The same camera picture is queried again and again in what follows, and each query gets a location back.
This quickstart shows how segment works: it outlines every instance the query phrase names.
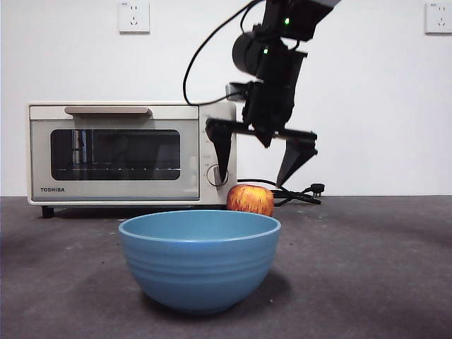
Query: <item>bowl rim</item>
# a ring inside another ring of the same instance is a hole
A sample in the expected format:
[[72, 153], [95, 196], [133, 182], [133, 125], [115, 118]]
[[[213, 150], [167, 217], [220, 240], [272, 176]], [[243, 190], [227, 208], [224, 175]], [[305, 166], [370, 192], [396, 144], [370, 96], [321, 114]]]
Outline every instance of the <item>bowl rim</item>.
[[[146, 218], [152, 215], [161, 215], [161, 214], [174, 214], [174, 213], [190, 213], [190, 212], [201, 212], [201, 213], [205, 213], [205, 212], [216, 212], [216, 213], [234, 213], [234, 214], [250, 214], [253, 216], [256, 216], [257, 218], [263, 218], [263, 219], [269, 219], [272, 220], [273, 222], [275, 222], [275, 227], [269, 231], [266, 232], [261, 232], [261, 233], [256, 233], [256, 234], [252, 234], [252, 235], [247, 235], [245, 237], [235, 237], [235, 238], [218, 238], [218, 239], [206, 239], [206, 240], [197, 240], [197, 239], [177, 239], [177, 238], [157, 238], [157, 237], [147, 237], [144, 235], [139, 235], [139, 234], [134, 234], [131, 233], [129, 231], [126, 231], [124, 229], [124, 226], [129, 223], [132, 222], [134, 220], [137, 219], [141, 219], [141, 218]], [[143, 240], [151, 240], [154, 242], [202, 242], [202, 243], [209, 243], [209, 242], [236, 242], [236, 241], [240, 241], [240, 240], [247, 240], [247, 239], [254, 239], [254, 238], [259, 238], [259, 237], [264, 237], [266, 235], [270, 235], [272, 233], [276, 233], [280, 230], [281, 228], [281, 222], [273, 217], [269, 217], [267, 215], [263, 215], [263, 214], [258, 214], [258, 213], [251, 213], [251, 212], [242, 212], [242, 211], [238, 211], [238, 210], [172, 210], [172, 211], [166, 211], [166, 212], [158, 212], [158, 213], [151, 213], [151, 214], [145, 214], [145, 215], [140, 215], [138, 217], [134, 217], [134, 218], [130, 218], [128, 220], [125, 220], [123, 222], [121, 222], [121, 224], [119, 224], [119, 232], [128, 236], [128, 237], [133, 237], [133, 238], [137, 238], [137, 239], [143, 239]]]

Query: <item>apple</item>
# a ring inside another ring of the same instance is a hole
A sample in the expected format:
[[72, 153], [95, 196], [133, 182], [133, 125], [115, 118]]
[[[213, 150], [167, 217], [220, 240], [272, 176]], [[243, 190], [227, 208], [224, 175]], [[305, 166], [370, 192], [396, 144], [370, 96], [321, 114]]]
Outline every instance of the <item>apple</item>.
[[262, 186], [239, 184], [227, 193], [226, 208], [271, 216], [273, 213], [273, 193]]

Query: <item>blue bowl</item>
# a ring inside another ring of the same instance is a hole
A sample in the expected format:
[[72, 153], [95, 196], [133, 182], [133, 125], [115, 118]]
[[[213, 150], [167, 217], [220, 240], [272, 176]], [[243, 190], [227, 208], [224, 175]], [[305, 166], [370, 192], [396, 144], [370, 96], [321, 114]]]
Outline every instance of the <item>blue bowl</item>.
[[133, 277], [156, 302], [190, 314], [224, 311], [267, 275], [281, 224], [255, 213], [183, 210], [124, 221]]

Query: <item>electrical socket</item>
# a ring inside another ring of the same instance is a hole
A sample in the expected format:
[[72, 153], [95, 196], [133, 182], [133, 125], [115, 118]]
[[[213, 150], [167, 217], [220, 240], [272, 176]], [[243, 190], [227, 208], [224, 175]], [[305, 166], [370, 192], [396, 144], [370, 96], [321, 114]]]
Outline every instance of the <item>electrical socket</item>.
[[149, 33], [149, 0], [120, 0], [118, 22], [120, 33]]
[[425, 4], [425, 32], [452, 34], [452, 2], [437, 1]]

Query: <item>oven door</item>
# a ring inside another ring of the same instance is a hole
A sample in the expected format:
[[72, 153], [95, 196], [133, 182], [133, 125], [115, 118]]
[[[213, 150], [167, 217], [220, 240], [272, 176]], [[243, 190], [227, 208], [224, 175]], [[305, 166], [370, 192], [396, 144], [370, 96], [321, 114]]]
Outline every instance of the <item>oven door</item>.
[[199, 199], [197, 107], [147, 107], [152, 115], [33, 108], [34, 201]]

